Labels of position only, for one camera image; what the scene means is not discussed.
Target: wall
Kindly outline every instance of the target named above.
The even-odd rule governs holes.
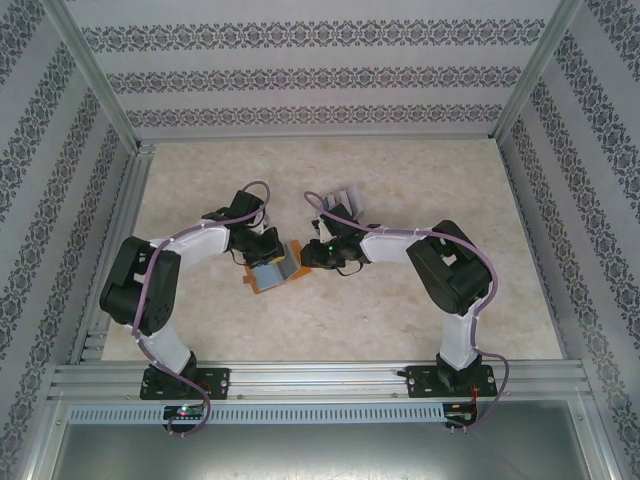
[[[558,0],[76,0],[144,139],[491,132]]]
[[[640,477],[640,2],[590,0],[502,145],[565,347]]]
[[[128,155],[41,5],[0,2],[0,479],[66,363]]]

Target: perforated metal strip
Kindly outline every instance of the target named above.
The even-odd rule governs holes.
[[[70,425],[151,425],[163,422],[162,405],[74,406]],[[238,424],[336,424],[336,423],[415,423],[444,422],[441,403],[398,405],[215,405],[207,423]],[[177,420],[178,423],[197,423]]]

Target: beige floor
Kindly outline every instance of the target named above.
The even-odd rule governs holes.
[[[429,227],[448,218],[493,260],[495,301],[479,345],[509,358],[560,350],[493,140],[323,139],[164,144],[158,147],[135,231],[169,235],[228,205],[254,179],[272,188],[269,215],[283,239],[313,238],[302,194],[356,184],[364,221]],[[432,359],[441,315],[411,265],[366,265],[353,277],[314,271],[254,295],[224,255],[180,278],[173,319],[201,360]],[[105,360],[142,359],[112,322]]]

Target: patterned wallpaper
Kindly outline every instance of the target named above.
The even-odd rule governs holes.
[[[640,11],[587,1],[502,145],[568,354],[640,477]]]
[[[36,0],[0,5],[0,479],[66,363],[128,155]]]
[[[558,0],[75,0],[144,139],[492,130]]]

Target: mounting plate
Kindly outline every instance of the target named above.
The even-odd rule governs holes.
[[[468,380],[464,389],[449,391],[438,378],[438,367],[425,365],[409,365],[400,372],[407,379],[407,390],[410,398],[446,398],[471,396],[471,385],[478,389],[478,397],[495,397],[498,394],[493,368],[480,365],[475,374]]]
[[[205,389],[211,400],[226,400],[229,393],[228,368],[198,368],[196,382]],[[183,395],[177,395],[175,391],[165,391],[161,383],[161,377],[154,368],[147,368],[142,377],[140,387],[142,400],[201,400],[202,395],[193,388]]]

